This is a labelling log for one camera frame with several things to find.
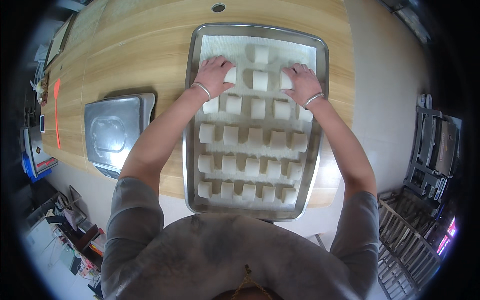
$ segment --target red spatula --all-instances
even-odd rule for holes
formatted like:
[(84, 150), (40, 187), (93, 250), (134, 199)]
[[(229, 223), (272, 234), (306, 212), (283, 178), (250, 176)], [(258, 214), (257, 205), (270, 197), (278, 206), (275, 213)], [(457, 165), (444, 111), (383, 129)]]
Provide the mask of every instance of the red spatula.
[(59, 119), (57, 116), (57, 98), (59, 96), (59, 90), (60, 90), (60, 78), (55, 82), (55, 87), (53, 88), (53, 96), (55, 97), (55, 125), (57, 126), (57, 145), (59, 149), (60, 147), (60, 136), (59, 136)]

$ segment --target hand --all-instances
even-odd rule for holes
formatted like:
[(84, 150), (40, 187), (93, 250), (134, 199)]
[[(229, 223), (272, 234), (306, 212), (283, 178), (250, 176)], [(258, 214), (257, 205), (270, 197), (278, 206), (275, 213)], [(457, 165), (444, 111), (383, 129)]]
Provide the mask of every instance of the hand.
[(307, 65), (295, 63), (291, 68), (283, 68), (282, 71), (290, 77), (295, 88), (295, 90), (284, 89), (282, 93), (287, 94), (287, 96), (292, 98), (293, 101), (297, 102), (300, 106), (303, 106), (312, 96), (322, 92), (322, 87), (320, 86), (320, 82), (318, 82), (315, 72), (309, 69)]
[(194, 83), (197, 82), (206, 87), (212, 99), (218, 97), (221, 93), (235, 86), (231, 83), (223, 83), (227, 72), (233, 67), (234, 64), (223, 56), (215, 56), (209, 60), (204, 60)]

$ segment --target wooden countertop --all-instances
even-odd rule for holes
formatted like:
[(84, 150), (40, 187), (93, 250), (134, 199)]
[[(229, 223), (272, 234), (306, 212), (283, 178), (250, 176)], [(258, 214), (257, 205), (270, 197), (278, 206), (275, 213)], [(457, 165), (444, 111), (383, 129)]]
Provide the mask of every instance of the wooden countertop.
[[(65, 50), (52, 63), (49, 100), (42, 108), (44, 151), (103, 176), (86, 159), (84, 107), (107, 96), (157, 95), (160, 115), (183, 92), (192, 32), (204, 23), (280, 26), (321, 37), (330, 51), (329, 100), (351, 127), (355, 99), (353, 41), (342, 0), (225, 0), (213, 13), (207, 0), (95, 0), (76, 18)], [(61, 79), (57, 148), (53, 87)], [(325, 139), (309, 207), (329, 206), (340, 172)], [(180, 139), (160, 177), (160, 193), (184, 198)]]

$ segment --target bracelet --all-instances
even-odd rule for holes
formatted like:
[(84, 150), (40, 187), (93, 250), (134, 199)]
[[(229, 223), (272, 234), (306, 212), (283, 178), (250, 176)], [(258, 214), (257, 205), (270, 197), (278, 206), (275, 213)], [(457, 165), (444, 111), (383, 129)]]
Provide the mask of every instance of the bracelet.
[(303, 108), (304, 109), (307, 109), (307, 105), (310, 104), (310, 102), (312, 102), (314, 99), (318, 98), (318, 97), (323, 97), (325, 98), (325, 94), (324, 93), (318, 93), (316, 95), (313, 95), (313, 97), (310, 97), (307, 102), (305, 102), (305, 104), (303, 105)]
[(212, 100), (212, 96), (210, 96), (210, 92), (207, 90), (207, 88), (203, 84), (200, 84), (198, 82), (194, 82), (194, 83), (192, 83), (192, 85), (190, 87), (192, 87), (194, 85), (197, 85), (197, 86), (201, 87), (207, 93), (208, 101)]

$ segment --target dough piece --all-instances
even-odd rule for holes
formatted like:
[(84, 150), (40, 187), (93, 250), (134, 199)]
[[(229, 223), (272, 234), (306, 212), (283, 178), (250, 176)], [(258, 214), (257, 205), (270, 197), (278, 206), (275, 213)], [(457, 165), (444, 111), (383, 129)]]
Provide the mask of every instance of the dough piece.
[(241, 97), (228, 96), (225, 111), (229, 114), (241, 115)]
[(285, 72), (280, 72), (280, 89), (286, 89), (289, 88), (293, 90), (293, 82), (290, 80), (290, 77), (285, 74)]
[(266, 186), (262, 190), (262, 201), (272, 203), (275, 201), (275, 187), (274, 186)]
[(198, 156), (198, 170), (202, 173), (213, 173), (213, 155)]
[(248, 147), (260, 148), (264, 144), (264, 130), (262, 128), (248, 129)]
[(282, 191), (283, 204), (294, 204), (297, 201), (297, 190), (294, 188), (284, 188)]
[(297, 152), (307, 152), (307, 148), (307, 135), (303, 133), (294, 133), (292, 138), (292, 150)]
[(255, 158), (247, 158), (245, 164), (245, 175), (251, 177), (258, 177), (260, 174), (260, 160)]
[(272, 150), (284, 150), (287, 147), (287, 133), (272, 131), (270, 137), (270, 148)]
[(231, 84), (237, 83), (237, 67), (233, 67), (227, 72), (227, 75), (225, 75), (225, 79), (223, 80), (223, 82), (229, 82)]
[(223, 156), (222, 172), (224, 174), (237, 173), (237, 157), (236, 156), (226, 156), (226, 155)]
[(239, 128), (225, 126), (223, 128), (223, 144), (225, 146), (236, 146), (239, 144)]
[(282, 174), (282, 163), (275, 160), (269, 160), (267, 163), (267, 177), (279, 179)]
[(255, 62), (268, 64), (268, 47), (267, 46), (255, 46)]
[(287, 168), (287, 178), (292, 180), (300, 180), (302, 171), (303, 168), (301, 164), (289, 162)]
[(290, 120), (290, 104), (288, 102), (274, 101), (273, 102), (273, 117), (280, 120)]
[(243, 185), (243, 192), (242, 192), (242, 199), (244, 201), (254, 201), (255, 200), (255, 192), (257, 191), (257, 186), (254, 184), (244, 184)]
[(268, 89), (268, 73), (262, 71), (253, 71), (253, 89), (255, 91), (264, 91)]
[(215, 125), (202, 123), (198, 137), (202, 144), (213, 144), (215, 141)]
[(198, 183), (198, 196), (202, 198), (212, 198), (212, 186), (211, 182), (201, 181)]
[(252, 113), (250, 117), (252, 119), (264, 120), (265, 108), (266, 103), (264, 99), (252, 99)]
[(203, 104), (204, 114), (211, 114), (218, 112), (218, 97), (213, 98)]
[(296, 109), (297, 120), (311, 122), (313, 120), (313, 114), (308, 109), (304, 109), (300, 105), (297, 104)]
[(222, 187), (220, 189), (220, 198), (233, 199), (233, 183), (222, 182)]

